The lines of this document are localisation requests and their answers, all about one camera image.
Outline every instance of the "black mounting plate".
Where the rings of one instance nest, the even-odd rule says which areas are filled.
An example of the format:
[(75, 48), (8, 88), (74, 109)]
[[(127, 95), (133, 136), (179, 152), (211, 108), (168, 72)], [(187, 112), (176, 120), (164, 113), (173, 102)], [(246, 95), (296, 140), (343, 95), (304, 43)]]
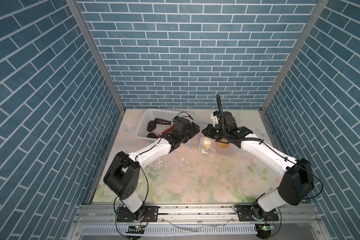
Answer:
[[(239, 217), (240, 222), (258, 221), (253, 217), (251, 208), (252, 205), (235, 205), (235, 210), (237, 212), (237, 216)], [(277, 222), (279, 220), (276, 209), (273, 209), (269, 212), (267, 220), (273, 220), (274, 222)]]
[[(158, 216), (158, 206), (145, 206), (142, 224), (147, 222), (147, 213), (148, 213), (148, 222), (157, 222)], [(133, 222), (129, 214), (129, 209), (121, 207), (119, 209), (119, 214), (117, 215), (117, 222)]]

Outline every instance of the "white plastic basket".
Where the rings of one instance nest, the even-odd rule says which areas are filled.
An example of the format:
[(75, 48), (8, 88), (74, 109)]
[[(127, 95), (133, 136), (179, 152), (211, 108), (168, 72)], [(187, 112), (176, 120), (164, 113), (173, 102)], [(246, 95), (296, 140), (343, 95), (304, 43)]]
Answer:
[[(136, 137), (145, 139), (150, 142), (156, 141), (156, 139), (154, 138), (147, 137), (147, 134), (149, 134), (149, 132), (147, 131), (148, 122), (155, 120), (155, 118), (161, 118), (164, 120), (172, 121), (173, 118), (176, 117), (178, 113), (180, 112), (164, 110), (164, 109), (153, 109), (153, 108), (147, 109), (144, 112), (143, 116), (141, 117), (139, 125), (137, 126)], [(185, 117), (185, 116), (188, 116), (188, 114), (187, 113), (179, 114), (179, 117)], [(170, 127), (171, 125), (156, 124), (156, 128), (152, 132), (156, 136), (158, 136), (160, 133), (164, 132)]]

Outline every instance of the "blue brick wall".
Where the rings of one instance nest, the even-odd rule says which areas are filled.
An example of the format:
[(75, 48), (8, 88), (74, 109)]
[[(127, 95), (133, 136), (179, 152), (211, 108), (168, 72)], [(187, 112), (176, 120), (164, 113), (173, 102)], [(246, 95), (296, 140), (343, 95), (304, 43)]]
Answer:
[(324, 183), (313, 202), (332, 239), (360, 239), (360, 0), (329, 1), (266, 115)]
[(67, 236), (119, 115), (65, 0), (0, 0), (0, 240)]
[(79, 0), (127, 108), (259, 108), (316, 0)]

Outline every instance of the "wire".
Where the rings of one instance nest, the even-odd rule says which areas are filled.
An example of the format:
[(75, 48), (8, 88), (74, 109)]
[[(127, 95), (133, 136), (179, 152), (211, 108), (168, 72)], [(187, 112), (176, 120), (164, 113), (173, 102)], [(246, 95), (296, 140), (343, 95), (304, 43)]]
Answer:
[(293, 163), (294, 165), (300, 167), (300, 168), (303, 169), (304, 171), (306, 171), (306, 172), (308, 172), (309, 174), (311, 174), (312, 176), (314, 176), (314, 177), (320, 182), (320, 184), (321, 184), (321, 190), (319, 191), (319, 193), (316, 194), (316, 195), (314, 195), (313, 197), (307, 197), (307, 198), (305, 198), (305, 199), (303, 199), (303, 200), (313, 199), (313, 198), (315, 198), (315, 197), (317, 197), (318, 195), (321, 194), (321, 192), (324, 190), (324, 185), (323, 185), (323, 183), (321, 182), (321, 180), (320, 180), (315, 174), (313, 174), (312, 172), (308, 171), (308, 170), (306, 169), (307, 167), (306, 167), (304, 164), (300, 163), (300, 164), (303, 165), (305, 168), (297, 165), (295, 162), (292, 162), (292, 161), (289, 160), (287, 157), (281, 156), (281, 155), (278, 154), (276, 151), (274, 151), (270, 146), (268, 146), (268, 144), (266, 144), (265, 142), (262, 142), (262, 143), (263, 143), (265, 146), (267, 146), (269, 149), (271, 149), (274, 153), (276, 153), (277, 155), (279, 155), (280, 157), (282, 157), (285, 161), (288, 161), (288, 162)]
[(279, 231), (280, 231), (280, 229), (281, 229), (281, 223), (283, 222), (283, 220), (282, 220), (283, 217), (281, 216), (280, 208), (278, 208), (278, 210), (279, 210), (279, 214), (280, 214), (280, 226), (279, 226), (279, 229), (277, 230), (277, 232), (276, 232), (275, 234), (269, 236), (268, 238), (273, 237), (274, 235), (278, 234)]
[(118, 196), (115, 198), (115, 200), (113, 201), (113, 211), (115, 212), (115, 214), (116, 214), (116, 217), (115, 217), (115, 227), (116, 227), (116, 230), (117, 230), (117, 232), (121, 235), (121, 236), (123, 236), (124, 238), (126, 238), (126, 239), (129, 239), (127, 236), (125, 236), (125, 235), (122, 235), (120, 232), (119, 232), (119, 229), (117, 228), (117, 215), (119, 214), (119, 209), (120, 209), (120, 207), (122, 206), (122, 205), (119, 205), (119, 207), (117, 208), (117, 212), (116, 212), (116, 209), (115, 209), (115, 202), (116, 202), (116, 199), (118, 198)]
[(190, 115), (189, 113), (186, 113), (186, 114), (188, 114), (188, 116), (179, 117), (179, 118), (190, 118), (190, 119), (193, 120), (193, 118), (191, 117), (191, 115)]
[(187, 227), (179, 227), (179, 226), (169, 222), (167, 219), (164, 219), (164, 218), (162, 218), (162, 220), (166, 221), (167, 223), (174, 226), (175, 228), (178, 228), (178, 229), (181, 229), (181, 230), (190, 231), (190, 232), (199, 232), (197, 229), (187, 228)]
[(197, 226), (199, 227), (199, 230), (202, 230), (202, 229), (205, 229), (208, 227), (224, 227), (232, 220), (234, 220), (233, 217), (228, 219), (225, 223), (221, 223), (221, 224), (203, 224), (203, 221), (197, 221)]
[(159, 140), (154, 146), (152, 146), (150, 149), (148, 149), (147, 151), (141, 152), (141, 153), (139, 153), (138, 155), (136, 155), (136, 156), (135, 156), (135, 161), (136, 161), (136, 158), (137, 158), (139, 155), (141, 155), (141, 154), (143, 154), (143, 153), (146, 153), (146, 152), (150, 151), (152, 148), (156, 147), (156, 146), (160, 143), (161, 139), (162, 139), (162, 138), (160, 138), (160, 140)]
[(274, 228), (276, 228), (276, 225), (275, 225), (275, 222), (273, 221), (273, 218), (271, 217), (271, 215), (269, 215), (269, 217), (270, 217), (271, 220), (272, 220), (272, 223), (273, 223)]
[(241, 138), (241, 139), (234, 139), (234, 138), (230, 138), (229, 135), (225, 132), (225, 118), (224, 118), (224, 114), (223, 114), (223, 107), (221, 105), (221, 99), (220, 99), (220, 95), (216, 94), (216, 100), (217, 100), (217, 107), (219, 108), (219, 112), (221, 113), (221, 128), (222, 128), (222, 132), (223, 132), (223, 137), (225, 137), (225, 139), (227, 139), (228, 141), (231, 142), (242, 142), (242, 141), (263, 141), (260, 138), (255, 138), (255, 137), (245, 137), (245, 138)]
[(143, 226), (143, 228), (146, 228), (148, 226), (148, 213), (146, 212), (146, 214), (147, 214), (147, 224), (145, 226)]
[(147, 197), (148, 197), (149, 184), (148, 184), (148, 178), (147, 178), (147, 176), (145, 175), (145, 172), (144, 172), (143, 168), (141, 168), (141, 170), (142, 170), (142, 172), (143, 172), (143, 174), (144, 174), (144, 176), (145, 176), (145, 179), (147, 180), (147, 193), (146, 193), (145, 199), (144, 199), (144, 201), (143, 201), (143, 203), (145, 203), (145, 201), (147, 200)]

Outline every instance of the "pink floral surface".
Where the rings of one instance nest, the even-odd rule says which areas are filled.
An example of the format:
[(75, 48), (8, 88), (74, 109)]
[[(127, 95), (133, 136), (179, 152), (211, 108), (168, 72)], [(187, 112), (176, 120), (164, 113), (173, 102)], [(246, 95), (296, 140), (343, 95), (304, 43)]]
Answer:
[[(188, 112), (201, 128), (210, 121), (211, 110), (192, 109)], [(238, 126), (252, 129), (270, 143), (256, 110), (231, 112)], [(127, 110), (104, 171), (119, 151), (133, 152), (150, 144), (135, 137), (135, 126), (138, 125), (143, 113), (144, 110)], [(281, 178), (276, 172), (249, 152), (235, 150), (233, 156), (206, 152), (202, 153), (197, 148), (182, 144), (175, 151), (145, 167), (144, 171), (149, 181), (147, 201), (252, 202), (259, 195), (280, 184)], [(144, 199), (147, 181), (142, 173), (136, 190)], [(116, 194), (101, 181), (93, 202), (112, 202), (115, 197)]]

